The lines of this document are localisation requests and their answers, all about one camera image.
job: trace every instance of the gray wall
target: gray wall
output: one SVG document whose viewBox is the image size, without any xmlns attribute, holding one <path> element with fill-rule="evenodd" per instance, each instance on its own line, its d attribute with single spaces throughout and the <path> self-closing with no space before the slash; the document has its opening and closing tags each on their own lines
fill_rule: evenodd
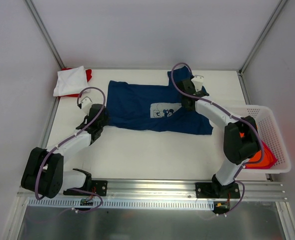
<svg viewBox="0 0 295 240">
<path fill-rule="evenodd" d="M 22 0 L 0 0 L 0 239 L 32 148 L 40 143 L 58 71 Z"/>
<path fill-rule="evenodd" d="M 292 161 L 285 182 L 295 217 L 295 0 L 290 0 L 245 71 L 253 104 L 270 107 Z"/>
<path fill-rule="evenodd" d="M 66 66 L 240 69 L 279 0 L 34 0 Z"/>
</svg>

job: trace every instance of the red cloth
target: red cloth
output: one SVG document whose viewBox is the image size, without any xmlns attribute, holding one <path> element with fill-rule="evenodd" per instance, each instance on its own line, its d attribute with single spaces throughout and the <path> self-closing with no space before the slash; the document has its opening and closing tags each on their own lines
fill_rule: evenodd
<svg viewBox="0 0 295 240">
<path fill-rule="evenodd" d="M 62 68 L 62 71 L 65 71 L 65 70 L 70 70 L 72 68 Z M 91 69 L 87 69 L 85 70 L 85 74 L 86 74 L 86 80 L 87 82 L 89 82 L 92 78 L 92 70 Z M 65 95 L 65 96 L 62 96 L 62 97 L 74 97 L 74 98 L 77 98 L 79 96 L 79 94 L 70 94 L 70 95 Z"/>
</svg>

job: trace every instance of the white folded cloth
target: white folded cloth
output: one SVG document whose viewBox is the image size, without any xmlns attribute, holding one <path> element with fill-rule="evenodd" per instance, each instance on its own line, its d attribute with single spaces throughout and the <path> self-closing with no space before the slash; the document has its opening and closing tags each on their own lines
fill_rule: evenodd
<svg viewBox="0 0 295 240">
<path fill-rule="evenodd" d="M 79 94 L 81 90 L 89 87 L 84 66 L 70 70 L 57 72 L 57 83 L 54 88 L 53 96 L 65 96 Z"/>
</svg>

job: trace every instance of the white plastic basket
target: white plastic basket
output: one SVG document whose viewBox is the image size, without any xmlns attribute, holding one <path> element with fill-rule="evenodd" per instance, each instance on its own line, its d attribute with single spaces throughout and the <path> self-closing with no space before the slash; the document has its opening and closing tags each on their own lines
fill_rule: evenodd
<svg viewBox="0 0 295 240">
<path fill-rule="evenodd" d="M 273 112 L 266 106 L 244 105 L 227 106 L 229 111 L 242 117 L 251 116 L 255 119 L 258 134 L 277 158 L 277 162 L 270 169 L 243 169 L 243 172 L 279 174 L 291 170 L 291 162 L 283 142 L 279 127 Z"/>
</svg>

